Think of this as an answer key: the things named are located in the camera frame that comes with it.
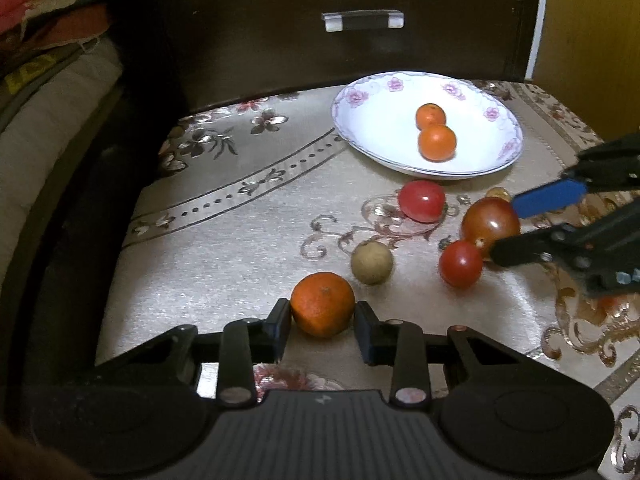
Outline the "tan longan fruit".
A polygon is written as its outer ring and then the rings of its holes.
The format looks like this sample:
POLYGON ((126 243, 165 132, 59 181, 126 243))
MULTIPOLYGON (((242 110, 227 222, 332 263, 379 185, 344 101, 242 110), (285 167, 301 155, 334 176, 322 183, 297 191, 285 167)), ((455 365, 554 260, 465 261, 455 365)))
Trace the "tan longan fruit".
POLYGON ((500 198, 500 200, 505 200, 508 203, 512 202, 511 194, 501 186, 495 186, 488 190, 485 194, 486 197, 500 198))
POLYGON ((394 270, 394 256, 386 245, 376 240, 367 240, 352 252, 350 270, 363 284, 382 284, 394 270))

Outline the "large dark red tomato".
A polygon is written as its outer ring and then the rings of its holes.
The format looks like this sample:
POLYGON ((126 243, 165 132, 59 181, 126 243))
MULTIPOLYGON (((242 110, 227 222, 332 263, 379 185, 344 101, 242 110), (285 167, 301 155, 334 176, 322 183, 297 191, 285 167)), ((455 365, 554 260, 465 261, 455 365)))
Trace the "large dark red tomato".
POLYGON ((510 202, 499 197, 483 197, 465 213, 460 234, 462 240, 473 244, 485 260, 497 240, 517 236, 521 222, 510 202))

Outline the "orange tangerine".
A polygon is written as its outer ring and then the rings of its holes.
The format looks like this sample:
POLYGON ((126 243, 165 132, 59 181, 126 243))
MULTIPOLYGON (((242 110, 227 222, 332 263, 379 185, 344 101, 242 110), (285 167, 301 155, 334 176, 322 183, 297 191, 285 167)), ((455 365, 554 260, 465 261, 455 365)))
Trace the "orange tangerine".
POLYGON ((446 162, 454 157, 457 149, 457 137, 445 125, 431 124, 419 134, 420 154, 431 162, 446 162))
POLYGON ((444 110, 435 103, 425 103, 416 110, 416 126, 424 130, 432 125, 446 125, 444 110))
POLYGON ((291 295, 294 321, 307 335, 332 338, 349 326, 356 299, 352 286, 332 272, 307 275, 291 295))

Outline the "floral beige tablecloth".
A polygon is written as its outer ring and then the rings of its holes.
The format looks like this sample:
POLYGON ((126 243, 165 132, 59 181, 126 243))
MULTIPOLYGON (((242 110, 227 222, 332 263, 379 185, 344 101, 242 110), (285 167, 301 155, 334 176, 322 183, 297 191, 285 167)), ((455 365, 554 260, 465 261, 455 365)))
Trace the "floral beige tablecloth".
POLYGON ((145 188, 122 245, 98 358, 106 361, 180 324, 220 330, 263 318, 305 276, 351 278, 365 240, 394 256, 388 281, 355 283, 380 318, 427 333, 474 328, 590 386, 616 426, 600 471, 639 474, 639 303, 585 300, 560 270, 488 266, 470 289, 439 276, 439 253, 465 211, 495 186, 516 194, 554 179, 599 139, 534 84, 479 81, 520 123, 523 153, 506 170, 445 184, 435 229, 406 219, 396 197, 406 177, 341 138, 337 88, 278 94, 183 118, 160 150, 162 175, 145 188))

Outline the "yellow wooden cabinet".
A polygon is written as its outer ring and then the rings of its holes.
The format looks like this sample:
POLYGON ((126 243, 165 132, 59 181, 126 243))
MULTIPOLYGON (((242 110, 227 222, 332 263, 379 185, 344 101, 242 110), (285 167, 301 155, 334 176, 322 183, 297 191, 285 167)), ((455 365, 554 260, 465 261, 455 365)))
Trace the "yellow wooden cabinet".
POLYGON ((609 141, 639 128, 639 0, 546 0, 533 82, 609 141))

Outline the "white floral ceramic plate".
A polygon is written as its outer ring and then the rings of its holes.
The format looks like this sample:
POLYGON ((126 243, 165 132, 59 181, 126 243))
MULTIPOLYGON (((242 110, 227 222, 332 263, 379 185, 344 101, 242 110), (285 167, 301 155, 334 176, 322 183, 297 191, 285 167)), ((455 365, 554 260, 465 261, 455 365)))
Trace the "white floral ceramic plate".
POLYGON ((338 134, 383 166, 436 180, 486 176, 523 153, 523 130, 497 98, 469 81, 422 72, 365 76, 337 93, 331 115, 338 134), (454 156, 430 162, 419 152, 416 111, 433 103, 457 136, 454 156))

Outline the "dark wooden drawer cabinet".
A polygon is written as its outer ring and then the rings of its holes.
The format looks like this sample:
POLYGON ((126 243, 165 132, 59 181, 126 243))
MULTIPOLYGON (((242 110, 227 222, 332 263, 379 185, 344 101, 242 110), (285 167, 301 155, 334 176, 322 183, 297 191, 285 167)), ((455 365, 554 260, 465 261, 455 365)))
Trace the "dark wooden drawer cabinet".
POLYGON ((128 91, 171 113, 386 70, 524 78, 538 0, 106 0, 128 91), (399 10, 402 29, 326 32, 322 14, 399 10))

